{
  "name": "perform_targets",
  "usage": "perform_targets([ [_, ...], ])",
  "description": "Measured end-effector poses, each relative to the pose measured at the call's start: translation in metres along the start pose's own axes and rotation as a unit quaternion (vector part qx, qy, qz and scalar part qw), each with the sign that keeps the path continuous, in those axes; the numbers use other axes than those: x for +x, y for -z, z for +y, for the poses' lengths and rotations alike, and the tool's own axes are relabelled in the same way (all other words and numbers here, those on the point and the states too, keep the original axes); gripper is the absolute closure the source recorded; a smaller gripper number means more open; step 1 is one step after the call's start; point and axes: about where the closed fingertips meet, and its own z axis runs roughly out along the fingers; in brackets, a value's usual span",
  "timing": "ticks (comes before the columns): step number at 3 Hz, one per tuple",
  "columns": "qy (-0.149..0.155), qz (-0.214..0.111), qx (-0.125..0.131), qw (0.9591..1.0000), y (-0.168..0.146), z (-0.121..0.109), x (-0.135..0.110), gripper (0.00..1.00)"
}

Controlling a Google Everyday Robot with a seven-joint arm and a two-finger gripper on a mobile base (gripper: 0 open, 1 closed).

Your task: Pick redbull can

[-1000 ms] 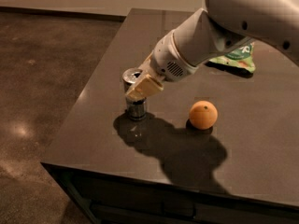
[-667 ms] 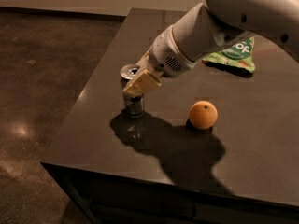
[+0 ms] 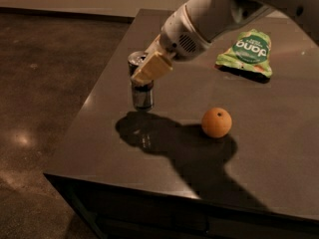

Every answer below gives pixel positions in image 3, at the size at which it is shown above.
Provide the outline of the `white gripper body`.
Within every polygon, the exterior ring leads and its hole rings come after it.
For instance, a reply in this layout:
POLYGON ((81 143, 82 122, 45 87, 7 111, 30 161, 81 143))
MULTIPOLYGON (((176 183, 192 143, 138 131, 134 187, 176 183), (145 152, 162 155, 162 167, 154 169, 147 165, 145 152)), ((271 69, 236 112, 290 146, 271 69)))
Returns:
POLYGON ((163 24, 159 44, 175 60, 192 60, 211 46, 211 23, 209 7, 193 7, 185 3, 163 24))

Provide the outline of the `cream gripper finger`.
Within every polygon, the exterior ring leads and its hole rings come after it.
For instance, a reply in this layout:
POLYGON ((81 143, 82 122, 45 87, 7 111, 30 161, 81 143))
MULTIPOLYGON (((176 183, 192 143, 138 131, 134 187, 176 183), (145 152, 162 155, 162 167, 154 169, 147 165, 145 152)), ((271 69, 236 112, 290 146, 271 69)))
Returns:
POLYGON ((154 52, 162 52, 162 46, 160 45, 160 35, 157 35, 150 45, 146 48, 147 54, 152 54, 154 52))
POLYGON ((153 52, 138 66, 131 79, 137 85, 147 85, 171 71, 171 60, 160 52, 153 52))

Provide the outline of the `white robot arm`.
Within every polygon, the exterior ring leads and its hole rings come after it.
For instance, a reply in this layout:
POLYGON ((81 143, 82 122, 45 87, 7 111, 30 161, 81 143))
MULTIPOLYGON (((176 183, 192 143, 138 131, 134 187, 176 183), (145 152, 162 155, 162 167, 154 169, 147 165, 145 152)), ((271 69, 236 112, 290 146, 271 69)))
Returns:
POLYGON ((140 86, 196 58, 214 39, 277 10, 319 44, 319 0, 188 0, 173 12, 146 49, 132 81, 140 86))

